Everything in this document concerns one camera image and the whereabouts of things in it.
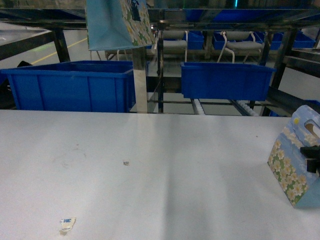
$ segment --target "metal pole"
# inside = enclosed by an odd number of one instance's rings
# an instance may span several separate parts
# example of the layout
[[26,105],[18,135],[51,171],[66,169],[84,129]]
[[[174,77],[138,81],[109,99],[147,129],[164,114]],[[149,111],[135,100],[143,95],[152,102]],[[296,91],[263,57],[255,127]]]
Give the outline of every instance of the metal pole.
[[158,74],[158,112],[164,112],[164,33],[165,24],[164,22],[159,23],[158,26],[158,43],[157,43],[157,74]]
[[259,59],[260,66],[265,66],[267,63],[273,37],[274,34],[272,32],[267,32],[264,36],[264,47]]
[[205,54],[204,59],[209,60],[211,58],[212,51],[212,38],[214,37],[214,31],[207,31],[205,38]]
[[70,62],[70,56],[68,52],[68,47],[64,35],[63,29],[54,29],[52,30],[54,33],[54,45],[56,48],[57,55],[59,57],[59,61],[62,62]]
[[146,114],[148,113],[146,48],[139,47],[132,49],[132,58],[136,112]]
[[[292,47],[294,46],[295,39],[298,33],[298,29],[290,29],[288,30],[282,39],[282,43],[280,46],[280,49],[278,51],[278,55],[276,58],[276,62],[274,64],[274,68],[276,69],[276,73],[273,75],[273,78],[271,80],[271,87],[278,89],[280,86],[280,82],[282,79],[282,76],[284,75],[286,65],[284,63],[285,56],[289,55],[291,52]],[[269,116],[270,115],[270,109],[263,107],[261,109],[262,116]]]

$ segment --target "gray chair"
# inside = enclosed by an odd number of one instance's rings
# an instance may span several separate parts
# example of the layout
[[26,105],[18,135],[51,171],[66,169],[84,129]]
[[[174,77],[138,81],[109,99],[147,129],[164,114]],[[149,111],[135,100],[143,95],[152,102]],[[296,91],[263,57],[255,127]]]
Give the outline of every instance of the gray chair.
[[163,31],[163,49],[183,49],[184,61],[187,61],[188,55],[188,31],[164,30]]
[[[227,52],[232,54],[232,63],[235,63],[235,52],[237,50],[243,51],[254,51],[257,50],[261,52],[264,48],[264,45],[256,42],[256,37],[252,31],[222,31],[220,33],[224,38],[224,45],[221,50],[220,56],[218,58],[218,63],[222,57],[222,54],[226,50]],[[246,40],[251,35],[252,41],[243,41]],[[245,56],[243,63],[246,62],[249,53]]]

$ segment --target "floral paper box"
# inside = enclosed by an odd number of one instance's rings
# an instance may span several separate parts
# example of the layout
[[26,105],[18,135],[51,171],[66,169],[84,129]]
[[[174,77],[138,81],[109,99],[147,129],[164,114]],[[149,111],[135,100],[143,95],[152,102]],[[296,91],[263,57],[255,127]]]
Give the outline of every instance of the floral paper box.
[[299,107],[276,139],[267,162],[295,208],[320,207],[319,175],[307,172],[306,157],[300,153],[301,147],[320,145],[306,128],[319,123],[320,116],[312,108]]

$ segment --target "yellow floor line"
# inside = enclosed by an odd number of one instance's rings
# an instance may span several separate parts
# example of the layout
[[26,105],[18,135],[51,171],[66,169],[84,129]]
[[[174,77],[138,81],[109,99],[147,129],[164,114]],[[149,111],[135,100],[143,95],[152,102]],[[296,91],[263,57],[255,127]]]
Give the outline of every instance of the yellow floor line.
[[[85,41],[85,40],[87,40],[87,39],[88,39],[88,38],[86,37],[86,38],[84,38],[84,39],[82,39],[82,40],[80,40],[80,41],[77,41],[77,42],[75,42],[75,43],[72,43],[71,45],[67,46],[67,48],[71,48],[71,47],[73,47],[74,45],[77,45],[77,44],[79,44],[79,43],[81,43],[81,42],[83,42],[83,41]],[[41,62],[41,61],[43,61],[43,60],[45,60],[45,59],[47,59],[47,58],[50,58],[51,56],[53,56],[53,55],[55,55],[55,54],[57,54],[56,51],[53,52],[53,53],[51,53],[51,54],[49,54],[49,55],[47,55],[47,56],[44,56],[44,57],[38,59],[37,61],[32,62],[31,65],[34,65],[34,64],[36,64],[36,63],[39,63],[39,62]]]

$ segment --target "workbench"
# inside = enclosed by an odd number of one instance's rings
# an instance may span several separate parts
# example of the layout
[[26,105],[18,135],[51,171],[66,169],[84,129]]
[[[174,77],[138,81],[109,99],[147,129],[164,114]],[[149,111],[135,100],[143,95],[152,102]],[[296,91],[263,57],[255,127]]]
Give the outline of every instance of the workbench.
[[319,239],[267,165],[288,120],[0,110],[0,239]]

